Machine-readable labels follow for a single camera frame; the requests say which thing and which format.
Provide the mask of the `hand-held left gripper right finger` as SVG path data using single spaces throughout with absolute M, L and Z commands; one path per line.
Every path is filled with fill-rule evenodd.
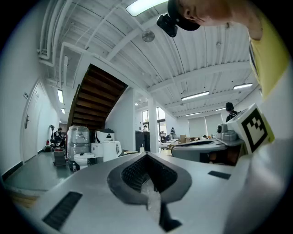
M 244 185 L 252 157 L 243 156 L 236 166 L 227 166 L 159 153 L 149 155 L 168 167 L 187 171 L 191 177 L 191 186 L 181 200 L 166 204 L 170 221 L 178 224 L 166 234 L 222 234 L 232 203 Z

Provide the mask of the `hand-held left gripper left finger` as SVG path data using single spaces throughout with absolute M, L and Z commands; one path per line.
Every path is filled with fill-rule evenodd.
M 161 228 L 145 205 L 127 205 L 109 189 L 110 171 L 137 154 L 118 157 L 72 174 L 44 193 L 25 214 L 41 233 L 46 234 L 161 234 Z M 65 221 L 60 218 L 59 230 L 44 222 L 44 218 L 65 197 L 78 195 Z

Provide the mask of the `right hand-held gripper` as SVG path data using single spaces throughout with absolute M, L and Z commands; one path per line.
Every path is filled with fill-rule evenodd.
M 264 115 L 254 103 L 228 122 L 218 125 L 216 139 L 228 147 L 244 144 L 246 152 L 252 154 L 260 146 L 269 142 L 268 127 Z M 185 144 L 172 148 L 172 156 L 183 160 L 209 163 L 209 154 L 220 150 L 220 143 L 214 143 L 216 139 L 195 138 L 194 141 L 186 141 Z

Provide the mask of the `translucent plastic measuring jug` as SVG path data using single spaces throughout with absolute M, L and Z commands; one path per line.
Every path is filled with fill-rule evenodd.
M 103 161 L 107 162 L 118 158 L 122 153 L 121 144 L 119 141 L 104 141 L 103 142 Z

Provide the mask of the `person's right hand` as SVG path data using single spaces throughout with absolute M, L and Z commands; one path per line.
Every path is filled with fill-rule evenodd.
M 240 146 L 234 146 L 224 150 L 210 152 L 208 154 L 209 162 L 213 164 L 235 166 L 239 158 L 240 148 Z

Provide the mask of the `white toilet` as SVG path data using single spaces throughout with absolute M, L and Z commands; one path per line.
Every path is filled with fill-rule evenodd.
M 79 165 L 80 170 L 90 165 L 103 162 L 103 145 L 101 143 L 91 143 L 90 152 L 74 155 L 74 161 Z

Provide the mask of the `black cabinet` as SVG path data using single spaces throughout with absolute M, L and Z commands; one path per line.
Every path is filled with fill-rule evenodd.
M 136 151 L 140 151 L 140 148 L 144 147 L 145 151 L 150 152 L 150 133 L 136 131 L 135 136 L 136 136 Z

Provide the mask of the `black equipment case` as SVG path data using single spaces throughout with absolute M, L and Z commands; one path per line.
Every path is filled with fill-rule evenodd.
M 62 149 L 54 150 L 54 165 L 55 166 L 66 166 L 66 159 Z

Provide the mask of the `black office chair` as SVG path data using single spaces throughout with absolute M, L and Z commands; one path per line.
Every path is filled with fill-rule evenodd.
M 58 133 L 54 133 L 53 125 L 50 125 L 49 128 L 51 129 L 50 146 L 53 148 L 58 147 L 58 144 L 62 142 L 62 137 Z

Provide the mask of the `white door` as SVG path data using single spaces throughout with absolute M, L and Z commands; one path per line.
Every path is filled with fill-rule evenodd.
M 43 95 L 44 93 L 42 86 L 40 82 L 38 82 L 31 94 L 25 116 L 25 126 L 23 130 L 24 162 L 27 162 L 37 154 L 38 124 L 41 111 L 41 100 Z

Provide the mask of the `brown wooden staircase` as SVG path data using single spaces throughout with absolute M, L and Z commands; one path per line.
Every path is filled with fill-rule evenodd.
M 67 127 L 104 128 L 108 115 L 127 87 L 113 75 L 90 64 L 77 87 Z

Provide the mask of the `person's yellow shirt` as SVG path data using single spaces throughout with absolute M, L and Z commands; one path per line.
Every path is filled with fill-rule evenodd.
M 260 40 L 249 37 L 250 64 L 266 99 L 274 90 L 293 89 L 293 60 L 281 36 L 260 13 L 262 36 Z

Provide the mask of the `round ceiling fixture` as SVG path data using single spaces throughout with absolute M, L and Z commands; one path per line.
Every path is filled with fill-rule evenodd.
M 155 34 L 153 31 L 144 31 L 141 38 L 144 42 L 150 43 L 155 39 Z

